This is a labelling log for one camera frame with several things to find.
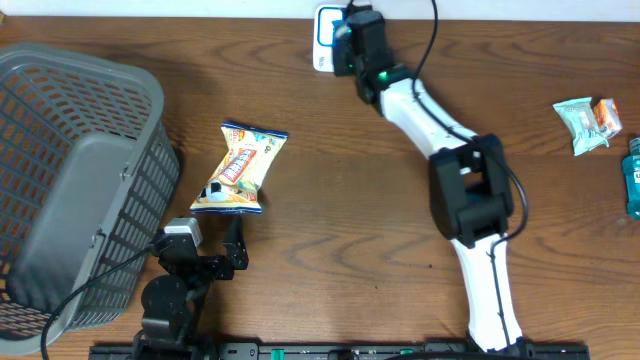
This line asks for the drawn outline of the yellow snack bag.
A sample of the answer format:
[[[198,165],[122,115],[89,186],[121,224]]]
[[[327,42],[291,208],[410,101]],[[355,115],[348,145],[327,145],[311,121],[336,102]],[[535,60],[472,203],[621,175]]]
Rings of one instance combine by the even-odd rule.
[[[258,193],[288,133],[223,122],[227,153],[190,206],[192,213],[261,214]]]

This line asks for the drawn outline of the teal tissue packet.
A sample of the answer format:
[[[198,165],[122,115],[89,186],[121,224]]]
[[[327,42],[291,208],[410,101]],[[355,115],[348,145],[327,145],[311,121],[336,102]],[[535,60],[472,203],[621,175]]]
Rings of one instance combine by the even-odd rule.
[[[591,100],[591,97],[583,97],[553,105],[553,109],[569,130],[575,156],[580,156],[599,146],[609,146],[595,119],[590,106]]]

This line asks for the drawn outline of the small orange box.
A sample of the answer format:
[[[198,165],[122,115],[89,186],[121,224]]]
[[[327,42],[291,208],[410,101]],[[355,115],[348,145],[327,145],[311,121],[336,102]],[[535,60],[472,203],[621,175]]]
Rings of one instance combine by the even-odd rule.
[[[601,99],[593,108],[593,112],[599,131],[605,138],[610,139],[622,130],[617,106],[613,99]]]

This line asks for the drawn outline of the blue mouthwash bottle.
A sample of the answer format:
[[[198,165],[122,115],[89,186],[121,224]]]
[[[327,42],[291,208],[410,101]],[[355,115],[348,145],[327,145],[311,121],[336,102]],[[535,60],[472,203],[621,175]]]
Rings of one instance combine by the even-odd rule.
[[[622,161],[622,170],[626,183],[628,196],[627,214],[633,219],[639,219],[640,179],[639,179],[639,143],[640,138],[635,137],[629,142],[630,154]]]

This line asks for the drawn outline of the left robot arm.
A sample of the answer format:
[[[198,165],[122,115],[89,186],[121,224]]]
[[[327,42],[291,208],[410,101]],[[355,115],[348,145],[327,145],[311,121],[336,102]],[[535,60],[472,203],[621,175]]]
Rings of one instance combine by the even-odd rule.
[[[133,359],[216,359],[215,343],[198,333],[200,315],[215,281],[231,280],[249,265],[240,216],[233,217],[223,254],[198,253],[203,236],[195,218],[175,218],[158,230],[151,253],[166,271],[143,289],[142,330]]]

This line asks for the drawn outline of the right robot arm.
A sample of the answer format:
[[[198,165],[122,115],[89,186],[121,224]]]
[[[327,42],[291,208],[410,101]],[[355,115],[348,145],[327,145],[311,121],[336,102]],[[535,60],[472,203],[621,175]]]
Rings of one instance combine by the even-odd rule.
[[[507,271],[511,191],[522,186],[494,135],[478,136],[447,114],[418,76],[395,62],[383,20],[337,20],[332,62],[359,95],[401,129],[428,160],[433,221],[456,252],[469,303],[468,333],[483,353],[522,356],[524,337]]]

